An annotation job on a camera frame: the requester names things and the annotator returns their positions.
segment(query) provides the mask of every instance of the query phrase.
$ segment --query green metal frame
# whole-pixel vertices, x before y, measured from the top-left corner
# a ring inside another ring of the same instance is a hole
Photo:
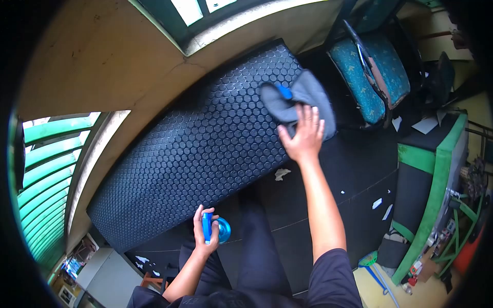
[[[49,160],[82,148],[84,140],[80,136],[45,145],[26,154],[26,171],[34,169]]]
[[[26,172],[24,174],[23,181],[24,190],[26,190],[39,180],[42,180],[43,178],[52,175],[53,173],[60,171],[63,168],[75,164],[79,157],[78,155],[75,155],[75,152],[56,158],[39,167],[32,169],[31,171]]]
[[[41,271],[47,275],[65,249],[66,209],[72,178],[80,168],[80,156],[87,151],[83,149],[86,140],[92,140],[107,117],[107,113],[104,117],[100,115],[100,112],[93,112],[87,117],[24,129],[26,147],[47,141],[46,145],[35,147],[26,154],[24,188],[17,197],[26,244]],[[69,138],[74,133],[80,134]]]
[[[399,162],[429,174],[433,174],[435,170],[435,153],[428,150],[399,143],[397,145],[397,158]]]
[[[409,269],[421,254],[423,247],[428,240],[428,236],[433,229],[433,225],[435,224],[447,190],[450,165],[452,163],[452,151],[454,150],[460,135],[464,132],[466,124],[467,115],[459,115],[448,135],[436,148],[433,180],[431,182],[430,193],[424,209],[423,218],[411,246],[392,276],[392,282],[395,285],[398,285],[407,275]]]
[[[35,260],[39,260],[39,257],[45,250],[48,250],[56,241],[63,239],[63,225],[59,230],[55,230],[42,245],[33,249],[33,257]]]
[[[53,224],[44,232],[46,236],[40,238],[35,243],[29,246],[29,249],[31,250],[35,258],[40,252],[42,252],[43,248],[51,244],[51,241],[54,238],[63,235],[63,231],[64,231],[63,226],[64,226],[64,221],[59,221],[58,223]]]
[[[58,214],[56,215],[53,215],[47,222],[45,225],[43,225],[42,227],[40,227],[36,233],[32,234],[29,239],[26,238],[26,242],[28,243],[28,246],[31,247],[33,245],[36,244],[36,241],[39,239],[39,240],[42,240],[43,239],[43,236],[46,235],[46,232],[50,229],[50,227],[52,227],[53,225],[56,225],[58,223],[60,223],[61,221],[63,221],[63,215],[65,214],[65,209],[62,209],[61,212],[59,212]]]
[[[37,197],[32,199],[23,207],[19,208],[19,215],[21,221],[24,220],[24,218],[26,218],[26,216],[28,216],[31,212],[37,210],[42,203],[49,200],[51,197],[55,196],[57,193],[59,193],[60,191],[64,190],[69,186],[70,186],[70,178],[64,179],[59,183],[53,185],[52,187],[48,188],[41,194],[39,194]]]
[[[44,213],[45,210],[50,208],[54,203],[65,199],[67,201],[68,189],[64,188],[58,193],[56,193],[53,197],[49,198],[45,202],[43,202],[40,206],[38,206],[35,210],[33,210],[29,215],[27,215],[22,221],[22,228],[27,227],[30,223],[32,223],[36,218],[38,218],[41,214]]]
[[[48,122],[24,129],[24,140],[26,146],[30,146],[59,136],[86,131],[93,125],[90,117]]]
[[[401,225],[395,220],[392,220],[392,227],[397,230],[406,240],[409,241],[409,243],[412,243],[414,241],[414,234],[406,228],[404,225]]]
[[[17,196],[17,203],[19,204],[19,208],[22,208],[26,203],[46,191],[48,188],[53,187],[55,184],[60,183],[61,181],[68,179],[71,176],[72,171],[70,170],[70,167],[67,167],[45,177],[41,181],[38,181],[36,184],[24,190]]]
[[[31,237],[38,232],[41,228],[43,228],[44,225],[48,221],[50,221],[51,218],[59,214],[60,212],[65,210],[65,204],[67,203],[66,198],[62,198],[55,202],[52,206],[50,206],[46,211],[44,211],[40,216],[36,217],[35,220],[33,220],[30,224],[28,224],[24,228],[24,237],[26,238],[26,241],[29,241]]]
[[[454,208],[454,221],[456,223],[456,230],[454,232],[454,235],[452,235],[452,238],[450,239],[447,247],[443,250],[442,254],[436,258],[433,258],[432,261],[435,263],[443,262],[443,261],[448,261],[446,266],[442,269],[442,271],[439,274],[435,274],[436,277],[440,278],[443,273],[449,268],[449,266],[452,264],[452,262],[456,259],[456,257],[459,255],[460,250],[464,247],[465,243],[469,239],[469,236],[472,233],[472,230],[474,229],[474,226],[476,226],[476,222],[478,221],[479,218],[479,213],[481,212],[481,205],[483,204],[483,196],[481,196],[479,200],[479,206],[478,206],[478,211],[475,213],[473,210],[471,210],[470,207],[468,207],[462,200],[459,198],[452,197],[452,200],[457,201],[460,203],[459,209],[467,216],[469,219],[472,220],[472,224],[469,227],[469,230],[467,230],[467,233],[465,237],[462,239],[462,242],[460,242],[459,239],[459,219],[458,219],[458,213],[457,210]],[[455,243],[455,251],[451,254],[447,254],[449,251],[450,247],[452,244]]]

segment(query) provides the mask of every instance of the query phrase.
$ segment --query gray rag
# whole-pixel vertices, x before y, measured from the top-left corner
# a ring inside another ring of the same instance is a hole
[[[329,97],[320,82],[311,71],[305,69],[293,82],[291,89],[292,99],[284,98],[279,89],[272,83],[263,83],[260,88],[260,99],[270,115],[286,126],[291,138],[294,137],[298,115],[294,104],[301,102],[318,107],[320,119],[325,120],[323,140],[332,138],[336,133],[336,121]]]

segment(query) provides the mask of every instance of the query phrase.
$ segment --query coin pattern rubber mat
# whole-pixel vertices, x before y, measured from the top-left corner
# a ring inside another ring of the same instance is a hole
[[[278,39],[187,89],[138,137],[93,197],[87,212],[106,241],[123,253],[285,162],[277,123],[259,90],[263,82],[288,87],[300,73]]]

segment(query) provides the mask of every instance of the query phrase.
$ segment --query left hand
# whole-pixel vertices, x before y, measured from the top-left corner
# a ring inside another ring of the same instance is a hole
[[[202,229],[202,216],[204,213],[214,213],[214,208],[204,209],[203,205],[199,205],[193,216],[193,235],[195,237],[195,250],[201,255],[208,257],[219,247],[219,223],[217,221],[212,222],[211,241],[209,244],[206,244],[204,230]],[[219,215],[212,216],[212,219],[218,218]]]

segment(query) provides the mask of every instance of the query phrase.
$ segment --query hand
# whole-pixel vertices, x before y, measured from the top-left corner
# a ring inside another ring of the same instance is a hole
[[[202,256],[209,257],[209,255],[213,253],[219,246],[219,223],[217,221],[212,222],[211,241],[209,244],[206,244],[206,240],[204,238],[204,230],[202,229],[203,213],[214,213],[214,208],[211,207],[204,209],[203,205],[199,205],[199,208],[193,216],[193,235],[195,237],[195,251],[197,251]],[[219,215],[212,216],[212,219],[218,218]]]
[[[291,139],[284,125],[278,126],[279,138],[286,153],[298,164],[316,162],[322,146],[325,121],[319,120],[317,107],[296,104],[296,113],[298,124],[294,138]]]

